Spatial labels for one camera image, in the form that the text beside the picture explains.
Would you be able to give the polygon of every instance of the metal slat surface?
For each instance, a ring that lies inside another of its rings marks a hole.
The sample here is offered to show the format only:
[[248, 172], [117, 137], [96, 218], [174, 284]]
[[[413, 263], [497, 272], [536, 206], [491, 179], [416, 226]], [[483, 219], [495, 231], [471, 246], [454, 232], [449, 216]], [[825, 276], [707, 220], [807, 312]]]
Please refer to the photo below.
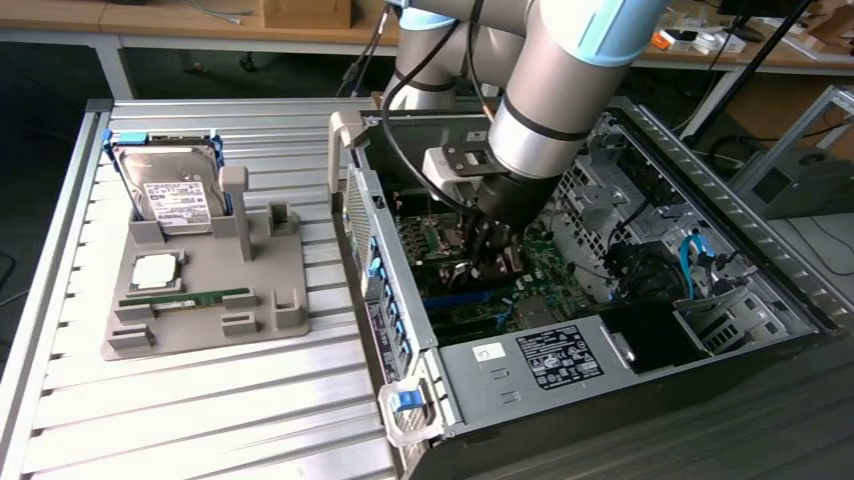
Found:
[[21, 474], [393, 478], [324, 185], [328, 114], [372, 108], [365, 99], [116, 104], [113, 130], [193, 134], [216, 128], [226, 163], [249, 170], [249, 208], [293, 202], [312, 331], [176, 355], [101, 360], [130, 213], [120, 178], [101, 157], [90, 196], [80, 199], [85, 221]]

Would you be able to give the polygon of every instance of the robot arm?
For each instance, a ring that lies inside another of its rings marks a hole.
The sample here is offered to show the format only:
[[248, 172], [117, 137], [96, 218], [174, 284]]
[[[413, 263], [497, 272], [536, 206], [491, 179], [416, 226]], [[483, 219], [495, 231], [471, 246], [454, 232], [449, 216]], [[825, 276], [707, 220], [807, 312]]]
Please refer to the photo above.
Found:
[[[441, 192], [479, 211], [467, 219], [464, 232], [477, 275], [495, 265], [496, 276], [523, 269], [520, 236], [648, 45], [667, 4], [668, 0], [409, 0], [404, 5], [412, 8], [404, 10], [400, 22], [397, 72], [389, 89], [434, 48], [454, 18], [479, 24], [477, 73], [505, 85], [487, 141], [428, 149], [421, 167]], [[452, 106], [465, 27], [453, 32], [426, 68], [397, 92], [393, 108]]]

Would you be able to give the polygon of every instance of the gray 3d-printed holder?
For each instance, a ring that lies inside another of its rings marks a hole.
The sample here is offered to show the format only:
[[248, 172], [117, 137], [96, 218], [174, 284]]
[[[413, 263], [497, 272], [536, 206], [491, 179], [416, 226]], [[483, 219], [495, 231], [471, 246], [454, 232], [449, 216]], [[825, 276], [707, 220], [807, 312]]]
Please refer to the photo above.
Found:
[[[298, 216], [286, 204], [245, 211], [244, 167], [224, 167], [220, 184], [230, 196], [233, 216], [210, 219], [212, 233], [164, 236], [156, 222], [129, 222], [130, 235], [101, 346], [106, 360], [238, 345], [308, 333]], [[156, 293], [132, 292], [136, 259], [162, 253], [176, 254], [178, 278], [174, 286], [158, 289]], [[226, 292], [237, 289], [245, 289], [248, 293]], [[138, 302], [146, 298], [160, 298], [160, 301], [118, 306], [122, 300]]]

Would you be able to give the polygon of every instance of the wooden desk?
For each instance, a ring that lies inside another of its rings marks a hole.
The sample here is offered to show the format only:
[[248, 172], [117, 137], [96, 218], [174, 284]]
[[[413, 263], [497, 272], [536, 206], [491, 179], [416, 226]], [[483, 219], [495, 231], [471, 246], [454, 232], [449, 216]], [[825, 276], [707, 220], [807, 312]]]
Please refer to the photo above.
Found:
[[[145, 6], [108, 4], [100, 19], [104, 33], [158, 35], [246, 40], [288, 40], [317, 43], [364, 45], [373, 32], [376, 18], [382, 10], [382, 0], [354, 0], [353, 21], [349, 30], [305, 30], [298, 28], [264, 28], [260, 2], [253, 0], [205, 0], [210, 10], [254, 10], [254, 15], [240, 17], [242, 25], [234, 25], [196, 10], [186, 0], [152, 0]], [[382, 35], [382, 45], [397, 44], [397, 22], [389, 21]]]
[[[258, 0], [204, 0], [217, 10], [260, 9]], [[701, 3], [673, 0], [673, 8], [695, 12]], [[144, 6], [106, 3], [104, 0], [0, 0], [0, 41], [58, 43], [92, 47], [101, 61], [113, 96], [133, 98], [132, 84], [122, 61], [122, 48], [177, 50], [229, 50], [356, 55], [366, 43], [382, 0], [354, 0], [353, 26], [345, 30], [264, 28], [258, 15], [242, 19], [242, 25], [205, 15], [186, 0], [152, 0]], [[716, 22], [713, 9], [705, 9]], [[376, 55], [394, 55], [398, 38], [396, 19], [389, 18]], [[687, 133], [727, 92], [735, 78], [755, 55], [757, 44], [748, 44], [739, 55], [724, 54], [715, 70], [724, 76], [688, 125]], [[712, 56], [697, 52], [663, 52], [653, 47], [635, 62], [637, 67], [708, 68]], [[854, 76], [851, 65], [823, 64], [779, 45], [760, 72]]]
[[105, 0], [0, 0], [0, 27], [97, 32], [105, 6]]

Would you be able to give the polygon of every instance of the hard drive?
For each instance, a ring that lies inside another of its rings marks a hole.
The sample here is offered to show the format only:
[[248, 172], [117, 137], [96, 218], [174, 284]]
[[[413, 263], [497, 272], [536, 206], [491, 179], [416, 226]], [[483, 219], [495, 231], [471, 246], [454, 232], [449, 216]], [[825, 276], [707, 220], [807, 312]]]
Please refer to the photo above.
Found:
[[229, 214], [218, 186], [218, 138], [120, 134], [105, 145], [133, 202], [137, 220], [156, 221], [169, 235], [210, 231], [210, 218]]

